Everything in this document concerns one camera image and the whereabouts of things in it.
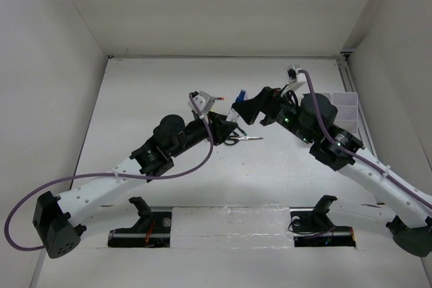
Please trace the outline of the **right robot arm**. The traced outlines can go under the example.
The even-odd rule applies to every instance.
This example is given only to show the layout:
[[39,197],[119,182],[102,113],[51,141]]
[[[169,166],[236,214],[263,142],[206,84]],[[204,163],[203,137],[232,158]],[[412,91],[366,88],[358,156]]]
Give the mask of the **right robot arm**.
[[292,91],[264,87],[233,110],[252,125],[277,123],[310,145],[310,154],[376,196],[395,214],[387,228],[404,251],[426,257],[431,253],[431,196],[416,189],[377,160],[361,140],[335,125],[337,108],[322,94],[308,93],[300,101]]

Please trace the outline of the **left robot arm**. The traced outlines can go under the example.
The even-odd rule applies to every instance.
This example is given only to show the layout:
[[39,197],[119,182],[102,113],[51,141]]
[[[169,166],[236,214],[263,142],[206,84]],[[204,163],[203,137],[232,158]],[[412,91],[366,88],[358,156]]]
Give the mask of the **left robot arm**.
[[45,192],[36,201],[33,225],[52,259],[60,258],[78,246],[82,239],[108,220],[97,217],[102,205],[173,168],[173,158],[202,141],[215,146],[225,142],[237,128],[234,120],[210,112],[186,123],[179,115],[167,115],[153,135],[114,169],[112,175],[96,176],[70,191],[53,195]]

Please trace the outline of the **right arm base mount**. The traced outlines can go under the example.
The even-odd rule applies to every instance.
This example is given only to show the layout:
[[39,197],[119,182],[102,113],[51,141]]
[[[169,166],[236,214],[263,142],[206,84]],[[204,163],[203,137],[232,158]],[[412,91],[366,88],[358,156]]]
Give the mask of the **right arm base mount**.
[[288,231],[295,248],[355,248],[354,232],[348,226],[336,226],[327,216],[335,196],[324,195],[313,207],[290,208]]

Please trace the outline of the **blue capped glue bottle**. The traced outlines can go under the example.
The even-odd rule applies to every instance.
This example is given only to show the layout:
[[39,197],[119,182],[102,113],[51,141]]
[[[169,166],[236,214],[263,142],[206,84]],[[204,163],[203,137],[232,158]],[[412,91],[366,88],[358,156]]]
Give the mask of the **blue capped glue bottle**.
[[227,122],[233,122],[233,123],[237,122],[237,120],[239,119],[239,114],[238,114],[237,110],[235,110],[235,108],[239,103],[243,103],[246,99],[247,99],[247,91],[244,89],[241,89],[241,91],[239,92],[238,96],[236,97],[234,103],[229,108],[228,114],[225,118],[225,120]]

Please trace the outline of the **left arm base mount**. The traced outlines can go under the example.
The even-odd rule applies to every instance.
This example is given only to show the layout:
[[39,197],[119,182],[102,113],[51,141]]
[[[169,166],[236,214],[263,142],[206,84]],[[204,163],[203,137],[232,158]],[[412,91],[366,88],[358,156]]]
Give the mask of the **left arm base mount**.
[[132,197],[128,201],[137,210],[138,219],[130,227],[111,230],[107,246],[110,248],[169,248],[173,208],[152,209],[142,197]]

